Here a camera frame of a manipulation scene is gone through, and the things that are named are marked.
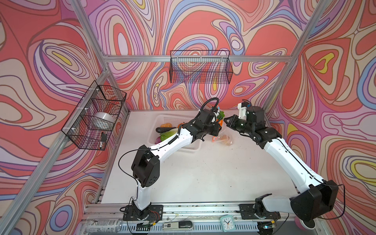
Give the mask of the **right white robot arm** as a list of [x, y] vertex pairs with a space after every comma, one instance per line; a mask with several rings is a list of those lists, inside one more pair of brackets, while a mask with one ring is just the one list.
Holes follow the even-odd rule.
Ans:
[[297, 194], [277, 197], [265, 194], [255, 199], [254, 215], [266, 217], [267, 213], [293, 213], [303, 222], [310, 222], [333, 210], [339, 186], [325, 180], [313, 171], [288, 146], [282, 135], [265, 121], [265, 111], [249, 102], [238, 104], [238, 115], [224, 119], [224, 123], [244, 137], [251, 138], [261, 149], [271, 155], [292, 180]]

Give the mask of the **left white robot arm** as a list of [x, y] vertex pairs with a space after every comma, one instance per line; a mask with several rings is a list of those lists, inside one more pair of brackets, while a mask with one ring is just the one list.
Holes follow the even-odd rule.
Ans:
[[168, 157], [197, 140], [202, 141], [206, 135], [218, 136], [222, 129], [219, 123], [223, 120], [218, 104], [219, 98], [207, 100], [192, 120], [178, 127], [176, 134], [154, 146], [143, 145], [137, 149], [131, 165], [137, 182], [137, 198], [132, 205], [139, 211], [151, 205], [151, 186], [159, 179], [161, 164]]

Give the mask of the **clear zip top bag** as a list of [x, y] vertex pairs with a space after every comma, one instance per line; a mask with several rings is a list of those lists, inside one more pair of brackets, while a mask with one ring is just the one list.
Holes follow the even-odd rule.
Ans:
[[224, 111], [219, 111], [220, 113], [220, 117], [222, 118], [222, 120], [219, 122], [220, 126], [221, 126], [221, 130], [219, 131], [219, 134], [218, 136], [216, 137], [212, 137], [212, 143], [218, 143], [218, 144], [222, 144], [222, 145], [225, 145], [225, 146], [231, 146], [233, 145], [233, 137], [231, 136], [231, 133], [230, 131], [228, 130], [226, 124], [224, 123], [224, 119], [225, 119], [225, 116], [226, 116], [226, 112]]

